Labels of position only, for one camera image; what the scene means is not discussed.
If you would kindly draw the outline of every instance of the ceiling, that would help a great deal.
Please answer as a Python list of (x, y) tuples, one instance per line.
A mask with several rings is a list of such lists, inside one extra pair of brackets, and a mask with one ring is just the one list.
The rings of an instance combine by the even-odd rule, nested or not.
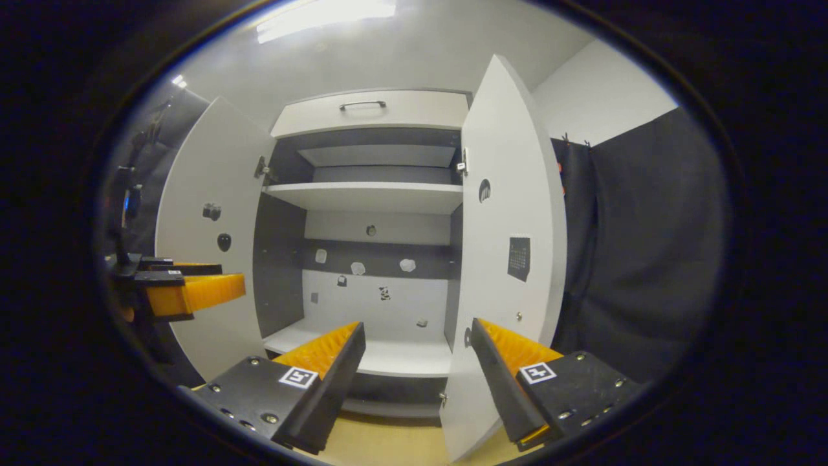
[(397, 0), (393, 17), (305, 29), (264, 44), (242, 25), (171, 74), (221, 95), (265, 129), (293, 100), (345, 90), (434, 87), (475, 92), (492, 54), (529, 90), (594, 38), (517, 0)]

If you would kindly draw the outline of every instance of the wooden floor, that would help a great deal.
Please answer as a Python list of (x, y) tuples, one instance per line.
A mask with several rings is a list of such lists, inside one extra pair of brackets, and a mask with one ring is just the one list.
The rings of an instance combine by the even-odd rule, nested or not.
[[(458, 466), (489, 466), (523, 453), (501, 428)], [(410, 420), (385, 420), (343, 413), (336, 420), (325, 451), (316, 458), (334, 466), (445, 466), (449, 464), (440, 427)]]

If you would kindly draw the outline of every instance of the drawer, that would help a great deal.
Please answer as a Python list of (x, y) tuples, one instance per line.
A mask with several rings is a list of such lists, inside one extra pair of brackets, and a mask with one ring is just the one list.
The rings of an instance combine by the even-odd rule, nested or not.
[(467, 94), (454, 91), (371, 90), (326, 95), (286, 105), (271, 136), (367, 127), (460, 129), (468, 112)]

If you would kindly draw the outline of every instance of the cabinet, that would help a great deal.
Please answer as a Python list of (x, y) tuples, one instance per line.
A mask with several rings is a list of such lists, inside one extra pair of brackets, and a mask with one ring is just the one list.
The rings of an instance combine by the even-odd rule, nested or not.
[[(174, 324), (196, 369), (210, 378), (253, 347), (285, 352), (362, 320), (359, 374), (445, 380), (450, 459), (482, 444), (499, 418), (465, 345), (472, 318), (549, 344), (561, 306), (561, 181), (533, 112), (499, 56), (470, 107), (447, 91), (328, 95), (289, 104), (268, 132), (217, 99), (171, 169), (156, 234), (158, 255), (246, 274), (247, 297)], [(260, 157), (275, 181), (253, 178)], [(206, 202), (222, 205), (217, 221), (199, 217)]]

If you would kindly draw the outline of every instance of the open cabinet door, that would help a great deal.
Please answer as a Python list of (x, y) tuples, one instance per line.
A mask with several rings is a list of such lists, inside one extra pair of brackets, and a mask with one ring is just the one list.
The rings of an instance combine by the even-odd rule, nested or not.
[[(244, 274), (245, 296), (172, 324), (184, 354), (205, 380), (248, 355), (264, 356), (253, 300), (253, 230), (263, 177), (253, 174), (260, 157), (269, 161), (275, 143), (219, 97), (181, 145), (161, 195), (157, 256), (221, 264), (226, 274)], [(203, 215), (208, 203), (221, 209), (215, 221)], [(221, 234), (230, 236), (227, 251), (219, 248)]]
[(450, 461), (475, 450), (501, 425), (465, 339), (472, 319), (549, 345), (561, 309), (566, 274), (561, 178), (534, 111), (515, 70), (494, 56), (462, 130), (463, 274), (447, 400), (440, 408)]

